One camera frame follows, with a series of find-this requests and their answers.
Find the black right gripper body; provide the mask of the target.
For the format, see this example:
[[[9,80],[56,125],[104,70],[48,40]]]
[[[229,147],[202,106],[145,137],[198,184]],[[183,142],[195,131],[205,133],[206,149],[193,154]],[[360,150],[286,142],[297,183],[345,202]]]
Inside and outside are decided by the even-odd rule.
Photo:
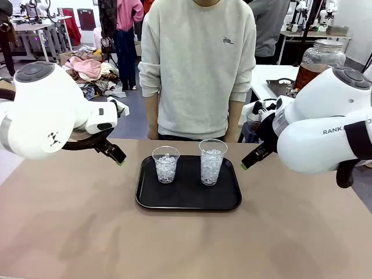
[[[262,120],[260,126],[256,130],[256,135],[262,140],[264,150],[277,153],[278,136],[273,128],[274,118],[275,113],[272,113]]]

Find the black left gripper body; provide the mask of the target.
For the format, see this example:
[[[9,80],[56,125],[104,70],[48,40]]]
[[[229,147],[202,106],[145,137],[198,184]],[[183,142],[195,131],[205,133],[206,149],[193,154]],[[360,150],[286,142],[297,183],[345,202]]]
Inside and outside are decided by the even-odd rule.
[[[103,154],[108,154],[111,150],[112,150],[112,144],[107,140],[107,139],[104,139],[102,141],[100,141],[95,147],[94,149],[98,152],[98,153],[103,153]]]

